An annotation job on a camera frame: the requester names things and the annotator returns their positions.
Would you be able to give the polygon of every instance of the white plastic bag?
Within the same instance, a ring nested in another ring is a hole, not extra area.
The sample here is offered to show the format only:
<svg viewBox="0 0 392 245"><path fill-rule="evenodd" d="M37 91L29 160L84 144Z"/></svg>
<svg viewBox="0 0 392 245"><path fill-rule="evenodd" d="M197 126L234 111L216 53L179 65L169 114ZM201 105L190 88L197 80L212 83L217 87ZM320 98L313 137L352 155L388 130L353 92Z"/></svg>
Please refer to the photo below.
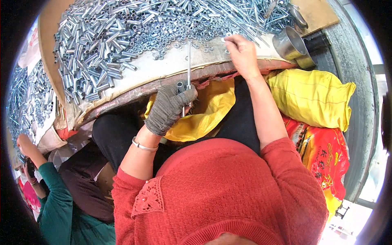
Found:
<svg viewBox="0 0 392 245"><path fill-rule="evenodd" d="M23 50L23 52L19 56L18 65L22 68L27 67L27 74L30 75L34 66L41 59L40 53L40 45L38 43L38 22L37 20L34 22L33 26L30 29L29 34L27 35L27 49Z"/></svg>
<svg viewBox="0 0 392 245"><path fill-rule="evenodd" d="M76 142L68 142L68 144L53 150L48 158L49 162L53 162L54 167L58 171L63 162L67 161L73 154L80 151L85 147L90 141L80 139Z"/></svg>

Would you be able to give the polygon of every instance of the hand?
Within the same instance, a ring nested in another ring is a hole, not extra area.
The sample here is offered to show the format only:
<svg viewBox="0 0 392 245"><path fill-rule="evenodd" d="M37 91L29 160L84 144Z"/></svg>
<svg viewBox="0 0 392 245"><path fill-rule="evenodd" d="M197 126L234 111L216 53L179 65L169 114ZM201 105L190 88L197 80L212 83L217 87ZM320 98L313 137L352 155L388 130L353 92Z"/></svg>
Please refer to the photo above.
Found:
<svg viewBox="0 0 392 245"><path fill-rule="evenodd" d="M37 146L34 145L30 141L29 137L25 134L19 135L18 139L16 140L16 145L19 147L20 152L29 158L32 158L32 156L36 155L37 152L41 154Z"/></svg>
<svg viewBox="0 0 392 245"><path fill-rule="evenodd" d="M144 121L148 130L158 136L165 136L168 130L180 118L182 107L187 106L197 97L197 91L192 89L178 93L176 83L162 85L148 118Z"/></svg>
<svg viewBox="0 0 392 245"><path fill-rule="evenodd" d="M248 81L260 77L254 44L238 34L225 37L227 50L237 71Z"/></svg>
<svg viewBox="0 0 392 245"><path fill-rule="evenodd" d="M29 172L27 170L27 164L24 165L23 171L24 171L24 173L26 175L26 178L27 178L28 182L30 182L30 184L34 184L35 182L37 182L37 178L36 177L29 175Z"/></svg>

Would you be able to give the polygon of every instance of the pile of nails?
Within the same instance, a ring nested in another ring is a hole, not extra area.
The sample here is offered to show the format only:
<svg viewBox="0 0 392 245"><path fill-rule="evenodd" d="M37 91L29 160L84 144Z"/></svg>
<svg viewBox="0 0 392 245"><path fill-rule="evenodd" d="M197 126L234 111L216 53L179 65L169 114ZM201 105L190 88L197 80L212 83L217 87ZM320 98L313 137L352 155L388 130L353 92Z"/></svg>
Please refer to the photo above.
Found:
<svg viewBox="0 0 392 245"><path fill-rule="evenodd" d="M26 134L35 143L33 124L37 128L53 111L54 92L40 60L27 76L27 68L16 66L11 80L11 93L7 105L7 126L13 146L19 134Z"/></svg>
<svg viewBox="0 0 392 245"><path fill-rule="evenodd" d="M63 13L54 35L55 63L60 64L69 103L100 99L124 69L137 70L133 59L152 51L162 60L173 47L192 46L205 53L215 37L241 34L260 46L262 34L293 26L289 0L76 0Z"/></svg>

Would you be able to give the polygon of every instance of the gray glove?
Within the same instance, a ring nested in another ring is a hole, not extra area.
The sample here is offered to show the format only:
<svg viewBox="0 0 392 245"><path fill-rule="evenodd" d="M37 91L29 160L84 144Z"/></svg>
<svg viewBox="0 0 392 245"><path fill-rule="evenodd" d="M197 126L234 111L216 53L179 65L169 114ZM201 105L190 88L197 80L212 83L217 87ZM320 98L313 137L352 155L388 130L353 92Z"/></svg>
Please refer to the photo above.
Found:
<svg viewBox="0 0 392 245"><path fill-rule="evenodd" d="M158 88L154 105L144 124L153 134L165 136L179 119L182 107L194 101L196 95L197 92L193 85L192 89L180 94L175 83L162 85Z"/></svg>

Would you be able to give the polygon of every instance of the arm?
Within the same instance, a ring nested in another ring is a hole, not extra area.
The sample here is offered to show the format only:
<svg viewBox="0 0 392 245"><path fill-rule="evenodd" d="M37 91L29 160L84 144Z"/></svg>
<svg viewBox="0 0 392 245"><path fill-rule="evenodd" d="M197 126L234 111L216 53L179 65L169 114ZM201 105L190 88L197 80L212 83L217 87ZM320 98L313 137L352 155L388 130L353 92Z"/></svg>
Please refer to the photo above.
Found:
<svg viewBox="0 0 392 245"><path fill-rule="evenodd" d="M46 161L25 134L19 136L17 145L33 161L50 190L47 197L40 199L42 206L37 222L43 237L49 244L69 245L73 209L70 192L53 163Z"/></svg>
<svg viewBox="0 0 392 245"><path fill-rule="evenodd" d="M136 135L135 141L142 146L156 148L161 138L162 136L153 134L144 125ZM154 161L155 153L156 151L146 151L132 144L125 154L120 168L135 178L149 180L152 178L152 162Z"/></svg>
<svg viewBox="0 0 392 245"><path fill-rule="evenodd" d="M37 195L37 197L39 197L39 199L43 199L44 197L46 197L45 190L42 188L42 186L38 182L37 178L31 177L29 175L29 172L27 171L27 164L24 165L23 171L24 171L24 174L26 175L28 182L30 183L33 190L35 191L35 194Z"/></svg>
<svg viewBox="0 0 392 245"><path fill-rule="evenodd" d="M182 107L196 97L197 91L194 87L179 94L176 84L161 86L135 142L144 147L156 148L161 138L180 117ZM113 178L116 244L134 244L134 220L131 217L133 204L145 181L152 178L155 153L132 144L121 162L117 175Z"/></svg>
<svg viewBox="0 0 392 245"><path fill-rule="evenodd" d="M162 85L156 96L145 125L139 130L135 142L148 148L158 147L159 141L180 117L182 107L197 97L194 87L179 94L176 84ZM132 144L120 164L124 173L141 180L152 178L156 152L143 150Z"/></svg>
<svg viewBox="0 0 392 245"><path fill-rule="evenodd" d="M314 176L301 162L294 143L276 140L261 151L280 189L292 244L317 244L328 219L324 194Z"/></svg>
<svg viewBox="0 0 392 245"><path fill-rule="evenodd" d="M113 180L112 197L114 200L116 244L134 244L135 220L131 218L132 208L136 196L145 184L145 180L124 173L121 167Z"/></svg>
<svg viewBox="0 0 392 245"><path fill-rule="evenodd" d="M225 41L234 66L248 84L257 136L263 149L272 141L287 137L282 116L260 74L254 44L240 35L227 36Z"/></svg>

